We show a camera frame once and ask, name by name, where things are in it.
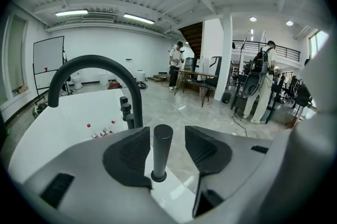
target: man with backpack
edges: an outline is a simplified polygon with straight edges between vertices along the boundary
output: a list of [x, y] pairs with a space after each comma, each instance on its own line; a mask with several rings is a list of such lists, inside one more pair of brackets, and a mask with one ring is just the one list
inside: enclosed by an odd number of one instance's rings
[[269, 70], [266, 73], [264, 79], [261, 81], [261, 84], [259, 84], [256, 92], [248, 97], [246, 107], [243, 112], [243, 118], [247, 119], [252, 110], [255, 99], [257, 96], [259, 96], [259, 103], [257, 104], [254, 116], [251, 120], [251, 123], [254, 124], [260, 124], [260, 119], [264, 115], [264, 112], [268, 106], [269, 96], [273, 84], [273, 72], [277, 60], [275, 47], [276, 45], [273, 41], [268, 41], [267, 46], [262, 48], [262, 51], [266, 52], [268, 56]]

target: marble floor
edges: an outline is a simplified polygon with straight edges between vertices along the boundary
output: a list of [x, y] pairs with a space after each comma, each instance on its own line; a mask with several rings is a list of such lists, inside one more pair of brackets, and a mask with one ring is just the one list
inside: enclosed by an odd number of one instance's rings
[[[270, 121], [268, 124], [255, 125], [242, 119], [239, 123], [245, 130], [234, 122], [234, 111], [230, 109], [230, 104], [215, 101], [205, 101], [201, 107], [200, 96], [193, 91], [179, 91], [174, 96], [174, 91], [170, 91], [167, 83], [155, 83], [148, 81], [148, 88], [141, 90], [143, 103], [143, 122], [144, 126], [151, 128], [151, 143], [153, 129], [156, 125], [167, 124], [172, 127], [174, 134], [171, 144], [170, 155], [167, 166], [178, 177], [182, 183], [188, 182], [189, 188], [196, 192], [198, 171], [185, 149], [184, 128], [186, 125], [198, 125], [215, 131], [230, 133], [233, 135], [245, 136], [250, 138], [273, 139], [281, 130], [285, 129], [283, 124]], [[86, 93], [93, 91], [106, 90], [99, 84], [85, 85], [75, 93]], [[122, 88], [124, 95], [130, 98], [127, 88]], [[10, 124], [11, 134], [7, 137], [1, 151], [2, 161], [5, 167], [8, 166], [11, 155], [20, 138], [24, 135], [27, 128], [32, 124], [34, 104], [26, 108]]]

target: person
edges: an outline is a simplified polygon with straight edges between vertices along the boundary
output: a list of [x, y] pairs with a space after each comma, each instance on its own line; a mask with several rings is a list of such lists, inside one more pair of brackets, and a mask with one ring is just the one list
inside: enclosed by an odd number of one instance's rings
[[183, 47], [183, 43], [179, 41], [175, 48], [172, 48], [170, 52], [170, 84], [168, 87], [170, 90], [176, 89], [177, 79], [178, 79], [178, 71], [182, 63], [184, 63], [184, 55], [180, 51]]
[[267, 52], [269, 48], [272, 48], [268, 52], [268, 67], [270, 70], [266, 73], [264, 79], [259, 84], [259, 88], [257, 89], [257, 91], [247, 99], [246, 107], [243, 112], [243, 118], [247, 119], [252, 110], [255, 99], [259, 95], [259, 103], [257, 104], [256, 111], [251, 120], [251, 123], [253, 124], [260, 124], [260, 119], [264, 115], [264, 112], [268, 105], [269, 96], [273, 83], [273, 74], [271, 73], [274, 71], [274, 67], [277, 61], [277, 54], [275, 47], [276, 45], [273, 41], [268, 41], [267, 46], [262, 48], [262, 50], [265, 52]]

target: whiteboard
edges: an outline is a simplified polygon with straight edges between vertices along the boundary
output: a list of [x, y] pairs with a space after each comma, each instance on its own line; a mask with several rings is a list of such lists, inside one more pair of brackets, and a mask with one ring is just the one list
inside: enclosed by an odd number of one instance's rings
[[49, 38], [34, 43], [34, 73], [58, 70], [63, 65], [64, 36]]

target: cable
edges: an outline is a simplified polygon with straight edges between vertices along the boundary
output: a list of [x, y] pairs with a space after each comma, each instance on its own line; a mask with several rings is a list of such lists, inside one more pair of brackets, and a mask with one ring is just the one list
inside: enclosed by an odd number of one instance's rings
[[247, 136], [247, 129], [244, 128], [243, 126], [241, 126], [238, 122], [236, 122], [236, 120], [234, 119], [234, 117], [236, 117], [236, 119], [238, 119], [240, 122], [242, 121], [242, 119], [238, 118], [238, 117], [236, 116], [235, 112], [234, 112], [234, 115], [232, 116], [233, 121], [234, 121], [236, 124], [238, 124], [240, 127], [242, 127], [242, 128], [244, 129], [244, 131], [246, 132], [246, 137], [248, 138], [248, 136]]
[[189, 118], [189, 116], [185, 113], [183, 113], [181, 110], [179, 110], [176, 106], [174, 106], [172, 103], [167, 102], [166, 100], [162, 99], [159, 95], [155, 94], [158, 98], [160, 98], [162, 101], [166, 102], [167, 104], [173, 106], [174, 108], [176, 108], [181, 114], [183, 114], [184, 116], [186, 116], [188, 119], [190, 119], [195, 125], [199, 126], [197, 123], [195, 123], [195, 121], [191, 118]]

